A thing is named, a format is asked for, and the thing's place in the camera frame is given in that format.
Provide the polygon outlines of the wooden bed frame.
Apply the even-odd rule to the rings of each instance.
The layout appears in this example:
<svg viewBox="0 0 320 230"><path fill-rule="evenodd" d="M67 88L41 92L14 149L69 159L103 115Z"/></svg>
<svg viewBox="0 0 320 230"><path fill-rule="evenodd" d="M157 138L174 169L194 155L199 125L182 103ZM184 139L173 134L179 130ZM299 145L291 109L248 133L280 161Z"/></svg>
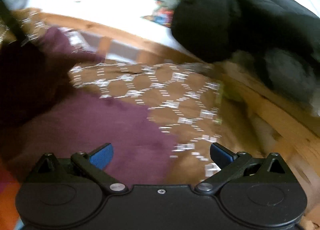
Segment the wooden bed frame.
<svg viewBox="0 0 320 230"><path fill-rule="evenodd" d="M73 85L101 97L148 108L148 119L174 136L167 183L195 184L218 170L212 140L257 157L280 153L308 197L304 229L319 229L319 118L271 92L231 62L202 64L193 56L136 35L74 17L30 8L36 29L59 25L98 37L100 53L115 43L137 54L135 64L76 65Z"/></svg>

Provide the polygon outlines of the black puffer jacket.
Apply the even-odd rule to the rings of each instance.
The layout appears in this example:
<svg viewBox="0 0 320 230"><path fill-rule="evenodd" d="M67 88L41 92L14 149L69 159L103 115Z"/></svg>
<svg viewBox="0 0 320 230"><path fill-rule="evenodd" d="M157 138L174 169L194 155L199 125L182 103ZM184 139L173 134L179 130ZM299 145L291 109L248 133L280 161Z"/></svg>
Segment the black puffer jacket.
<svg viewBox="0 0 320 230"><path fill-rule="evenodd" d="M182 0L171 33L207 63L235 59L270 90L319 104L319 17L295 0Z"/></svg>

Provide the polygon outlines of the brown patterned duvet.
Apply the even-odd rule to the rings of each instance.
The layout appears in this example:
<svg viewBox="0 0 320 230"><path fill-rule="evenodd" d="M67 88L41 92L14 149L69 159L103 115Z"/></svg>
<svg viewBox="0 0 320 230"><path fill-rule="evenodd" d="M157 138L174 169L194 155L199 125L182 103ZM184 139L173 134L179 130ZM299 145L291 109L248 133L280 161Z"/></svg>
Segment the brown patterned duvet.
<svg viewBox="0 0 320 230"><path fill-rule="evenodd" d="M14 199L40 156L111 143L107 171L127 184L198 183L209 142L220 137L222 86L194 57L82 19L13 11L48 67L27 84L33 54L1 60L1 229L14 229Z"/></svg>

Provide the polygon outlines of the maroon long sleeve top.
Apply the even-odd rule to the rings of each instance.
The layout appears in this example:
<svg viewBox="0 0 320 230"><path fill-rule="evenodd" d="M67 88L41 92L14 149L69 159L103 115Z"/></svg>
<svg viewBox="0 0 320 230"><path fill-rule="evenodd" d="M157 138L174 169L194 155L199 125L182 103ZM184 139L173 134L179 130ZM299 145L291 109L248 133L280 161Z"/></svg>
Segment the maroon long sleeve top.
<svg viewBox="0 0 320 230"><path fill-rule="evenodd" d="M71 68L104 61L100 55L75 51L72 46L68 58ZM110 175L127 185L160 184L169 171L175 140L147 116L145 106L101 98L71 85L69 93L49 110L19 127L1 129L1 184L11 178L24 180L44 153L69 158L105 143L114 149L106 169Z"/></svg>

